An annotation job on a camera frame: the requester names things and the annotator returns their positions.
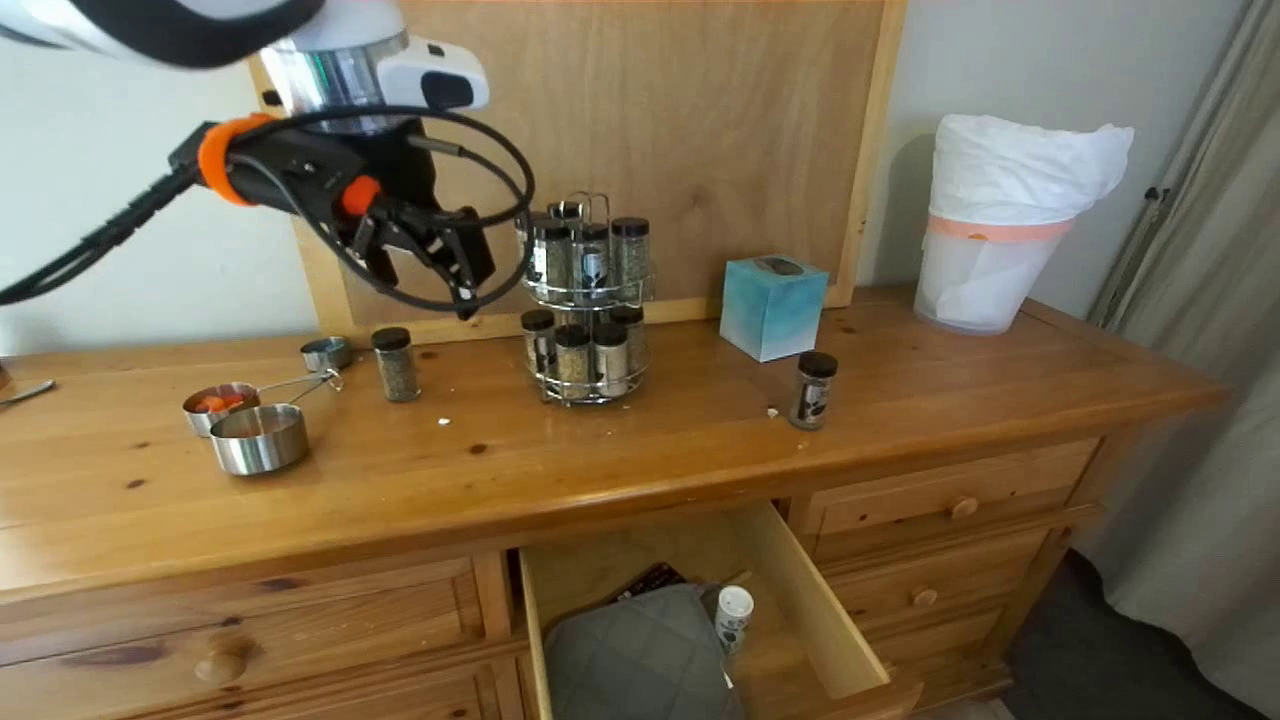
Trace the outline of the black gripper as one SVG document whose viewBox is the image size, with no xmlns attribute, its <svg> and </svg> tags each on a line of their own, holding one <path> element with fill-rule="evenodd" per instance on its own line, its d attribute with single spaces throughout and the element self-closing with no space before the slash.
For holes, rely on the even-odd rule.
<svg viewBox="0 0 1280 720">
<path fill-rule="evenodd" d="M 393 257 L 404 252 L 445 286 L 461 319 L 484 308 L 479 286 L 496 259 L 479 214 L 408 201 L 347 136 L 257 112 L 200 123 L 169 165 L 226 206 L 265 206 L 302 222 L 350 277 L 393 301 L 404 301 L 393 267 Z"/>
</svg>

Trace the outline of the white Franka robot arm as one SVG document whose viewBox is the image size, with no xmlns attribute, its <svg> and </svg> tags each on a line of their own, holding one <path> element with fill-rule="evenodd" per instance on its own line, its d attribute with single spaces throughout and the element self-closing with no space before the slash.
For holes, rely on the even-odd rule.
<svg viewBox="0 0 1280 720">
<path fill-rule="evenodd" d="M 488 104 L 484 63 L 408 31 L 394 0 L 0 0 L 11 46 L 138 57 L 207 73 L 261 61 L 285 112 L 204 119 L 117 215 L 42 267 L 0 287 L 24 303 L 63 287 L 119 248 L 178 193 L 204 184 L 226 206 L 302 222 L 374 294 L 461 319 L 496 271 L 484 232 L 516 215 L 445 207 L 424 119 L 463 119 Z"/>
</svg>

